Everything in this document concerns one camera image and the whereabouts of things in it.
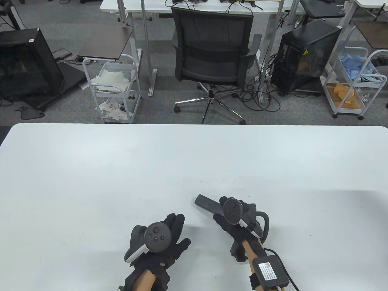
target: desk leg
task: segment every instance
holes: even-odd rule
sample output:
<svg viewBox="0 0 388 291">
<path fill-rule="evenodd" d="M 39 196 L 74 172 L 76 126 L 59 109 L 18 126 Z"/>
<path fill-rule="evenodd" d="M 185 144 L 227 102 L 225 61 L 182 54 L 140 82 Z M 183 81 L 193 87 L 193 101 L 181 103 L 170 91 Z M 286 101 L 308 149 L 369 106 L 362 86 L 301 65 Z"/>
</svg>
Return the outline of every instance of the desk leg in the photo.
<svg viewBox="0 0 388 291">
<path fill-rule="evenodd" d="M 132 18 L 132 13 L 128 14 L 127 17 L 127 24 L 132 26 L 133 28 L 133 18 Z M 135 35 L 135 30 L 132 31 L 131 36 L 129 37 L 129 43 L 131 45 L 131 51 L 132 51 L 132 57 L 135 59 L 137 71 L 139 72 L 139 67 L 140 67 L 140 62 L 142 59 L 142 49 L 141 48 L 136 48 L 136 35 Z M 134 76 L 135 72 L 132 72 L 131 78 L 136 78 Z"/>
<path fill-rule="evenodd" d="M 152 97 L 152 95 L 154 94 L 156 74 L 158 73 L 158 70 L 157 69 L 152 69 L 152 67 L 151 67 L 151 53 L 149 51 L 146 8 L 145 8 L 145 5 L 144 5 L 144 0 L 140 0 L 140 2 L 141 2 L 141 5 L 142 5 L 142 14 L 143 14 L 144 35 L 145 35 L 145 49 L 147 51 L 148 76 L 149 76 L 148 97 Z"/>
<path fill-rule="evenodd" d="M 284 5 L 284 0 L 279 2 L 279 8 L 277 10 L 277 14 L 276 15 L 271 14 L 269 16 L 267 29 L 265 30 L 264 43 L 260 54 L 260 59 L 263 60 L 263 70 L 262 70 L 262 76 L 260 78 L 259 88 L 260 88 L 260 91 L 262 92 L 264 92 L 265 90 L 264 89 L 265 75 L 268 69 L 268 63 L 269 63 L 269 58 L 271 56 L 272 48 L 274 46 L 276 31 L 279 25 L 279 19 L 283 11 L 283 5 Z M 261 93 L 259 94 L 259 102 L 260 103 L 264 102 L 264 97 L 262 96 Z"/>
<path fill-rule="evenodd" d="M 341 18 L 341 21 L 339 22 L 339 26 L 342 27 L 342 31 L 333 48 L 333 52 L 331 53 L 330 58 L 332 58 L 334 54 L 340 52 L 341 48 L 338 48 L 338 46 L 340 45 L 340 42 L 345 38 L 345 31 L 349 26 L 349 22 L 352 20 L 353 14 L 356 11 L 356 9 L 357 9 L 357 4 L 353 0 L 350 0 L 346 7 L 346 11 L 345 11 L 346 15 L 345 17 Z M 327 73 L 331 71 L 331 65 L 329 64 L 329 62 L 326 64 L 325 70 Z"/>
<path fill-rule="evenodd" d="M 287 22 L 286 22 L 287 25 L 293 24 L 293 22 L 295 20 L 296 11 L 297 11 L 298 6 L 299 6 L 299 2 L 300 2 L 300 0 L 294 0 L 294 2 L 292 2 L 292 6 L 290 8 L 290 13 L 288 14 L 288 17 L 287 17 Z"/>
</svg>

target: dark desk surface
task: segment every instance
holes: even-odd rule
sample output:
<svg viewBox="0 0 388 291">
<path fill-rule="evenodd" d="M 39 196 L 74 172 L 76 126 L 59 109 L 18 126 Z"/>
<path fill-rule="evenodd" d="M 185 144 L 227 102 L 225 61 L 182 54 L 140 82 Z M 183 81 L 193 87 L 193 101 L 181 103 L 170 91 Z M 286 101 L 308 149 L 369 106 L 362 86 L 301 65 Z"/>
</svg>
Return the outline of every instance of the dark desk surface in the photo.
<svg viewBox="0 0 388 291">
<path fill-rule="evenodd" d="M 325 3 L 319 0 L 300 0 L 306 14 L 313 19 L 342 18 L 345 12 L 337 7 L 337 3 Z"/>
<path fill-rule="evenodd" d="M 117 60 L 132 32 L 132 27 L 96 25 L 77 55 Z"/>
<path fill-rule="evenodd" d="M 354 22 L 373 49 L 388 49 L 388 23 L 382 21 Z"/>
</svg>

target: vr controller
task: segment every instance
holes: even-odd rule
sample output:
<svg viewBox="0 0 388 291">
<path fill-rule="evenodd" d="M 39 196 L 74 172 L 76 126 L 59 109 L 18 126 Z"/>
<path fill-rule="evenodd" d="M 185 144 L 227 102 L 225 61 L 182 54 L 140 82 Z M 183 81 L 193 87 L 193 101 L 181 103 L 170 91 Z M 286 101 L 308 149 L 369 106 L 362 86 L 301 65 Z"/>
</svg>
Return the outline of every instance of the vr controller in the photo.
<svg viewBox="0 0 388 291">
<path fill-rule="evenodd" d="M 141 254 L 160 253 L 164 251 L 171 243 L 171 230 L 162 222 L 152 223 L 143 232 L 145 226 L 137 225 L 131 233 L 130 248 L 125 253 L 124 261 L 126 263 L 133 262 Z"/>
<path fill-rule="evenodd" d="M 222 207 L 218 202 L 203 195 L 198 195 L 194 203 L 213 214 L 222 215 L 230 224 L 239 224 L 241 227 L 245 227 L 255 237 L 259 238 L 262 243 L 267 239 L 269 217 L 265 212 L 256 211 L 256 204 L 241 203 L 236 198 L 229 198 Z M 259 222 L 256 220 L 257 217 L 264 219 L 264 230 L 262 230 Z"/>
</svg>

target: black computer case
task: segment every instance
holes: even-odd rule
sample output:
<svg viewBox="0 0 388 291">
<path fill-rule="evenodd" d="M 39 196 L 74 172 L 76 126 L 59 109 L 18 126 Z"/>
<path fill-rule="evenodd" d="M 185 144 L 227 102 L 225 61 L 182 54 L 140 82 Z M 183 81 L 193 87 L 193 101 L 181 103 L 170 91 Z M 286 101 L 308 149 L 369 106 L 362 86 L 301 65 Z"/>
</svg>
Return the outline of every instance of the black computer case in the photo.
<svg viewBox="0 0 388 291">
<path fill-rule="evenodd" d="M 271 83 L 289 94 L 319 78 L 340 33 L 340 26 L 320 19 L 285 33 L 274 60 Z"/>
<path fill-rule="evenodd" d="M 64 77 L 39 28 L 0 33 L 0 97 L 60 94 Z"/>
</svg>

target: white rolling cart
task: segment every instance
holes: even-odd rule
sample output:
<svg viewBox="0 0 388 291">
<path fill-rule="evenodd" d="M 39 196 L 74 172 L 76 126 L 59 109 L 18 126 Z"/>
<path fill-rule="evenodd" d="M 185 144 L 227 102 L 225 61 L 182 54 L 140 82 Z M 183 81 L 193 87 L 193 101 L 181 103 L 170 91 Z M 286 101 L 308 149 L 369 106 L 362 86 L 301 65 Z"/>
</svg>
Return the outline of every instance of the white rolling cart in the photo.
<svg viewBox="0 0 388 291">
<path fill-rule="evenodd" d="M 350 39 L 350 36 L 352 35 L 353 31 L 356 29 L 356 26 L 352 28 L 350 31 L 348 37 L 345 40 L 344 45 L 348 42 Z M 352 51 L 352 54 L 356 53 L 361 55 L 361 59 L 364 61 L 364 64 L 357 75 L 357 77 L 354 80 L 350 79 L 349 74 L 347 73 L 344 65 L 341 62 L 341 59 L 346 55 L 347 51 Z M 371 62 L 372 58 L 381 53 L 388 53 L 388 50 L 376 50 L 373 53 L 369 54 L 369 51 L 365 47 L 346 47 L 344 46 L 336 59 L 333 67 L 331 68 L 328 78 L 321 79 L 323 89 L 325 91 L 326 97 L 329 101 L 329 104 L 331 106 L 331 109 L 333 110 L 333 118 L 337 118 L 337 113 L 351 113 L 351 114 L 358 114 L 358 119 L 363 120 L 364 114 L 369 109 L 372 102 L 375 100 L 377 95 L 380 93 L 381 89 L 384 87 L 384 85 L 387 82 L 387 77 L 385 75 L 382 75 L 378 72 L 376 68 L 373 69 L 373 72 L 370 74 L 364 73 L 365 69 L 367 68 L 368 64 Z M 346 84 L 350 87 L 348 93 L 346 96 L 341 100 L 337 93 L 334 93 L 334 87 L 336 84 L 329 83 L 329 79 L 334 71 L 340 72 L 342 77 L 345 79 Z M 376 81 L 365 81 L 363 77 L 372 77 Z M 355 88 L 355 101 L 353 104 L 346 104 L 345 101 L 349 97 L 350 93 L 352 92 L 352 89 Z M 366 104 L 364 104 L 362 98 L 359 95 L 359 92 L 362 91 L 361 88 L 369 88 L 370 90 L 373 90 L 374 88 L 377 89 L 375 94 L 368 100 Z"/>
<path fill-rule="evenodd" d="M 88 80 L 89 88 L 92 93 L 93 99 L 96 104 L 97 112 L 101 118 L 101 121 L 106 123 L 133 123 L 137 111 L 137 107 L 140 102 L 140 83 L 139 83 L 139 76 L 137 73 L 137 66 L 135 59 L 126 54 L 121 54 L 123 58 L 128 58 L 133 64 L 121 64 L 117 63 L 112 59 L 101 59 L 101 58 L 92 58 L 88 57 L 85 58 L 82 62 L 82 66 L 86 75 L 86 78 Z M 112 85 L 112 84 L 101 84 L 101 83 L 92 83 L 90 80 L 89 73 L 87 71 L 87 66 L 86 62 L 87 61 L 106 61 L 106 63 L 102 66 L 102 69 L 98 76 L 101 77 L 101 74 L 104 71 L 108 71 L 111 73 L 117 73 L 117 72 L 123 72 L 124 77 L 130 80 L 128 88 L 123 91 L 122 88 Z M 136 80 L 136 90 L 133 90 L 133 82 Z M 119 90 L 120 92 L 107 92 L 104 90 L 100 90 L 97 88 L 99 87 L 113 87 Z M 104 110 L 100 110 L 100 104 L 97 100 L 97 98 L 101 99 L 106 99 L 107 103 L 116 101 L 119 104 L 123 104 L 126 112 L 127 119 L 120 119 L 120 120 L 115 120 L 113 118 L 105 117 L 106 112 Z"/>
</svg>

